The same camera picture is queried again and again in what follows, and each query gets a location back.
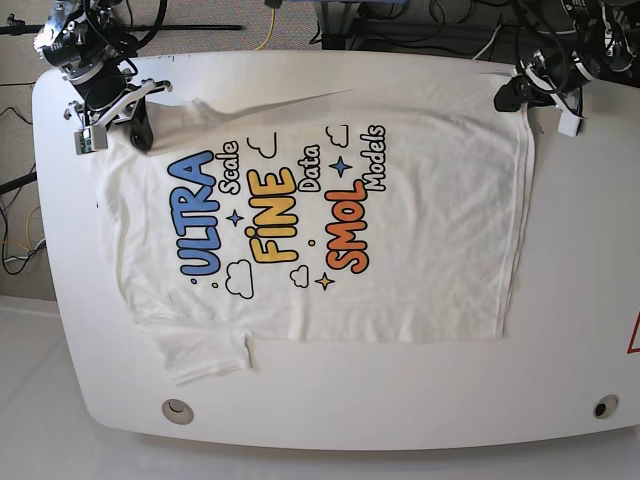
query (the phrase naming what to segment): white tabletop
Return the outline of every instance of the white tabletop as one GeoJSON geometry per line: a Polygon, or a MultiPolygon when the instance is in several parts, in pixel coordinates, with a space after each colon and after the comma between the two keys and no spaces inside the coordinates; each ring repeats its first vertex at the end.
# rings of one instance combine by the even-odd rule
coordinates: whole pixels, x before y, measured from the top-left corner
{"type": "MultiPolygon", "coordinates": [[[[223,112],[433,71],[506,67],[360,52],[235,52],[145,58],[175,103],[223,112]]],[[[584,131],[555,132],[541,111],[529,223],[506,338],[430,345],[257,341],[251,371],[177,387],[130,321],[96,239],[95,193],[62,112],[57,72],[34,89],[34,135],[51,268],[90,414],[107,426],[256,446],[398,450],[512,443],[640,424],[640,354],[627,354],[640,308],[640,92],[594,83],[584,131]],[[608,394],[616,413],[596,419],[608,394]],[[186,426],[160,406],[178,398],[186,426]]]]}

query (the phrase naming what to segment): white floor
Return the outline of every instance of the white floor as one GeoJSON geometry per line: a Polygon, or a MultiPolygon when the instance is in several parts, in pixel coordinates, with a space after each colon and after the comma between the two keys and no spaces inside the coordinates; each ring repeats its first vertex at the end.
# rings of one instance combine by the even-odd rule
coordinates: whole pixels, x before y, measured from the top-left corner
{"type": "Polygon", "coordinates": [[[2,479],[626,480],[639,471],[632,429],[394,453],[258,449],[111,430],[86,412],[55,303],[0,297],[2,479]]]}

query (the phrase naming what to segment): star doodle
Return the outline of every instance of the star doodle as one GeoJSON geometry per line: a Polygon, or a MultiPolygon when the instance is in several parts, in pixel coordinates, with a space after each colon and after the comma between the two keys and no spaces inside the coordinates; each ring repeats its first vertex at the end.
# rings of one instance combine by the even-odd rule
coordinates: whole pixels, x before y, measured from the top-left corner
{"type": "Polygon", "coordinates": [[[233,215],[228,216],[227,220],[232,221],[233,222],[233,226],[237,227],[238,226],[238,222],[240,220],[244,220],[244,217],[241,217],[240,215],[238,215],[238,213],[234,210],[233,211],[233,215]]]}
{"type": "Polygon", "coordinates": [[[340,156],[338,158],[338,161],[336,163],[334,163],[333,165],[329,165],[331,168],[335,168],[338,171],[338,175],[340,176],[340,178],[342,178],[342,174],[344,173],[345,170],[349,169],[349,168],[353,168],[351,165],[347,165],[346,163],[344,163],[342,161],[342,156],[340,156]]]}
{"type": "Polygon", "coordinates": [[[315,280],[315,282],[322,285],[322,289],[326,291],[329,285],[331,285],[332,283],[335,283],[335,280],[331,280],[330,278],[328,278],[327,273],[325,272],[322,274],[322,278],[315,280]]]}

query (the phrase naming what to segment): red warning sign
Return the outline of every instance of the red warning sign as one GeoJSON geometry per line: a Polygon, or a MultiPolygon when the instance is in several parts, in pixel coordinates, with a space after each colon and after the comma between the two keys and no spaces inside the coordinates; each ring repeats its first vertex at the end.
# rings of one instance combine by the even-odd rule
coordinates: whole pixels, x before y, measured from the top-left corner
{"type": "Polygon", "coordinates": [[[638,313],[636,326],[633,328],[633,335],[631,335],[631,341],[629,342],[629,349],[627,350],[627,354],[640,352],[640,335],[638,335],[639,326],[640,326],[640,313],[638,313]]]}

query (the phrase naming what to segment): blue star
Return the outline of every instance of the blue star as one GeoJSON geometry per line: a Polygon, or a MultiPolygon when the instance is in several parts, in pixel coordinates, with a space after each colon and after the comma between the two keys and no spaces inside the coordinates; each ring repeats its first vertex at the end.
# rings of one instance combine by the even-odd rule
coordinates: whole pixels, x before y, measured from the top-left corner
{"type": "Polygon", "coordinates": [[[340,176],[340,178],[342,178],[342,174],[346,169],[352,168],[351,165],[347,165],[342,161],[342,156],[338,157],[337,163],[334,163],[333,165],[329,165],[329,166],[331,168],[335,168],[336,170],[338,170],[338,175],[340,176]]]}
{"type": "Polygon", "coordinates": [[[233,226],[237,227],[238,222],[240,220],[244,220],[244,217],[241,217],[240,215],[238,215],[238,213],[235,210],[233,210],[233,215],[227,217],[227,220],[231,220],[233,222],[233,226]]]}

